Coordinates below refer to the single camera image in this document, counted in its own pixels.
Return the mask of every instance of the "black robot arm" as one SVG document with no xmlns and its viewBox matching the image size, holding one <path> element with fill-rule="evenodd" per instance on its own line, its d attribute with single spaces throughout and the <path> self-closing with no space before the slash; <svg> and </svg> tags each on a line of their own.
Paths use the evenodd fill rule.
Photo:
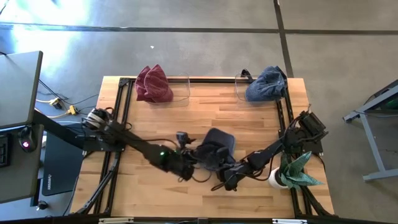
<svg viewBox="0 0 398 224">
<path fill-rule="evenodd" d="M 234 167 L 219 170 L 217 177 L 226 190 L 235 190 L 241 179 L 255 177 L 254 174 L 263 170 L 276 154 L 282 151 L 288 154 L 301 152 L 305 142 L 317 142 L 326 134 L 325 126 L 315 114 L 303 111 L 289 124 L 278 140 L 265 149 L 250 153 Z"/>
<path fill-rule="evenodd" d="M 125 129 L 123 125 L 112 119 L 111 115 L 102 109 L 94 109 L 83 125 L 98 133 L 100 141 L 107 144 L 127 144 L 141 152 L 145 159 L 156 168 L 165 172 L 172 172 L 184 180 L 189 180 L 193 174 L 192 160 L 187 155 L 158 144 L 151 144 Z"/>
</svg>

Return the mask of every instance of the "red cloth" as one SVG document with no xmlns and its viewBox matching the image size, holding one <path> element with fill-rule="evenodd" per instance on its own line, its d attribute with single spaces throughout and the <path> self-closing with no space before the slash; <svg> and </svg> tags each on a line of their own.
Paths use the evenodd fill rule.
<svg viewBox="0 0 398 224">
<path fill-rule="evenodd" d="M 145 76 L 145 97 L 152 98 L 156 103 L 173 101 L 173 91 L 169 87 L 166 74 L 160 65 L 155 65 Z"/>
<path fill-rule="evenodd" d="M 135 87 L 137 91 L 137 101 L 147 101 L 147 102 L 155 102 L 151 98 L 146 98 L 144 95 L 147 92 L 144 85 L 144 80 L 148 72 L 150 71 L 149 66 L 146 66 L 142 71 L 139 73 L 137 80 L 135 81 Z"/>
<path fill-rule="evenodd" d="M 146 66 L 138 75 L 135 87 L 137 101 L 154 103 L 173 101 L 173 91 L 160 65 L 155 65 L 152 69 Z"/>
</svg>

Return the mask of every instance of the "gray floor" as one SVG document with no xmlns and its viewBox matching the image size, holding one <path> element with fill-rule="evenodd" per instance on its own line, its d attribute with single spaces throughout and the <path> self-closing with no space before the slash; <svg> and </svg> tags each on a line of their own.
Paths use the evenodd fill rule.
<svg viewBox="0 0 398 224">
<path fill-rule="evenodd" d="M 397 30 L 395 0 L 280 0 L 286 29 Z M 215 27 L 277 29 L 272 0 L 10 0 L 3 22 L 115 27 Z M 326 174 L 335 213 L 341 217 L 397 222 L 398 178 L 364 183 L 377 171 L 359 121 L 341 119 L 398 78 L 398 35 L 287 35 L 294 77 L 305 79 L 312 110 L 330 134 L 323 140 Z M 99 92 L 104 75 L 137 75 L 157 63 L 167 75 L 259 74 L 268 65 L 285 68 L 279 34 L 166 32 L 67 32 L 0 30 L 0 51 L 42 50 L 41 79 L 79 101 Z M 51 96 L 40 96 L 42 99 Z M 79 104 L 93 106 L 96 98 Z M 37 105 L 47 114 L 58 111 Z M 78 121 L 67 117 L 60 121 Z M 389 155 L 398 161 L 398 154 Z M 49 210 L 0 205 L 0 220 L 61 215 L 69 195 Z"/>
</svg>

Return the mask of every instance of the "blue denim cloth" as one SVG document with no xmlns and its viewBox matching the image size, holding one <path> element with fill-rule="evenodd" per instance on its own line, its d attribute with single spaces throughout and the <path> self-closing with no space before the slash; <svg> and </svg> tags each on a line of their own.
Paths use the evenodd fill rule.
<svg viewBox="0 0 398 224">
<path fill-rule="evenodd" d="M 245 92 L 246 101 L 272 101 L 282 97 L 285 81 L 278 66 L 268 66 Z"/>
</svg>

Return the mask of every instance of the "desk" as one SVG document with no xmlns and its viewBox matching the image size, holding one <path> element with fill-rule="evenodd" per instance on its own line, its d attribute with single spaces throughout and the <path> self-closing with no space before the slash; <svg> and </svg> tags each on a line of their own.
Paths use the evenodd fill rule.
<svg viewBox="0 0 398 224">
<path fill-rule="evenodd" d="M 104 77 L 97 107 L 114 106 L 119 79 L 120 77 Z M 304 81 L 301 78 L 290 78 L 288 83 L 293 112 L 297 116 L 308 108 Z M 191 83 L 190 86 L 189 104 L 186 106 L 154 107 L 143 101 L 135 101 L 134 93 L 127 119 L 133 125 L 132 131 L 144 139 L 173 140 L 177 131 L 185 131 L 191 138 L 197 138 L 192 144 L 195 147 L 210 128 L 219 128 L 235 136 L 234 157 L 237 159 L 252 151 L 264 149 L 277 139 L 280 126 L 275 102 L 253 106 L 239 101 L 233 83 Z M 94 152 L 83 161 L 71 212 L 81 208 L 97 187 L 103 157 L 102 152 Z M 279 162 L 280 157 L 275 157 L 273 168 Z M 310 187 L 310 190 L 323 207 L 333 213 L 321 162 L 316 157 L 311 158 L 305 171 L 325 183 Z M 206 174 L 195 171 L 194 176 L 204 179 Z M 127 147 L 119 166 L 112 216 L 294 217 L 290 191 L 273 189 L 268 182 L 245 178 L 239 182 L 237 192 L 227 192 L 224 189 L 212 192 L 210 189 L 219 183 L 215 175 L 205 183 L 193 180 L 179 183 L 177 179 L 171 173 L 152 167 L 139 152 Z M 104 197 L 107 197 L 107 189 L 104 192 Z"/>
</svg>

